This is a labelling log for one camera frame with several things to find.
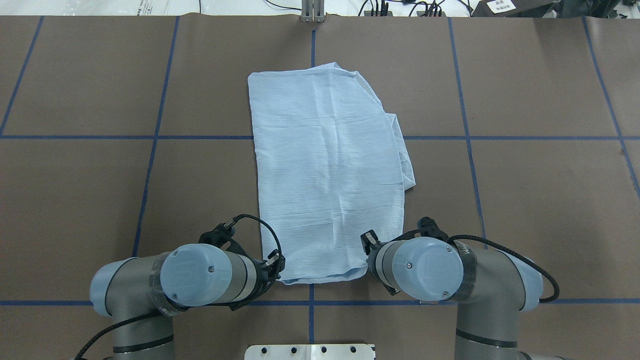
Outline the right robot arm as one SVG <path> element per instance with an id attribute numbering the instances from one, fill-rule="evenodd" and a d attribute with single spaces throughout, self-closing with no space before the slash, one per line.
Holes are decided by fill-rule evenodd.
<path id="1" fill-rule="evenodd" d="M 361 234 L 368 271 L 389 294 L 457 305 L 456 360 L 544 360 L 519 348 L 520 317 L 555 301 L 560 287 L 540 265 L 477 235 L 447 235 L 423 217 L 388 241 Z"/>

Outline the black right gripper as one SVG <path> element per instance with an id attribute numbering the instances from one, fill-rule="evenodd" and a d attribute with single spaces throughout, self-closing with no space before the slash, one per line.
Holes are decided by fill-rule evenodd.
<path id="1" fill-rule="evenodd" d="M 381 241 L 377 233 L 370 229 L 360 236 L 366 257 L 366 266 L 371 273 L 382 273 L 384 255 L 388 241 Z"/>

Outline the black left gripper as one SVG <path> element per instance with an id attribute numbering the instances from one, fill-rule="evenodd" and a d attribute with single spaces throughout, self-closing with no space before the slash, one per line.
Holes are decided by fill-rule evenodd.
<path id="1" fill-rule="evenodd" d="M 267 291 L 276 280 L 281 278 L 281 272 L 286 266 L 286 258 L 282 255 L 282 251 L 276 248 L 267 256 L 267 259 L 253 259 L 253 265 L 256 271 L 254 289 Z"/>

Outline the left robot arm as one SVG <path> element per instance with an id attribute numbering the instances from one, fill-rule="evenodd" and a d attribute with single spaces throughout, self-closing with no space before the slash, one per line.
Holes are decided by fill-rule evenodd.
<path id="1" fill-rule="evenodd" d="M 233 238 L 242 219 L 258 221 L 274 239 L 275 248 L 265 259 L 250 257 Z M 112 360 L 173 360 L 175 316 L 201 306 L 224 306 L 234 312 L 263 296 L 285 266 L 276 232 L 250 214 L 217 224 L 196 243 L 106 264 L 94 274 L 89 298 L 93 309 L 113 323 L 74 358 L 84 360 L 91 346 L 113 333 Z"/>

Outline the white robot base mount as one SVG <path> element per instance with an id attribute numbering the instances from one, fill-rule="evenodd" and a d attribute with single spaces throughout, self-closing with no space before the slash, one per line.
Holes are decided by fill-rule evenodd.
<path id="1" fill-rule="evenodd" d="M 245 360 L 375 360 L 374 344 L 324 343 L 324 344 L 263 344 L 251 345 Z"/>

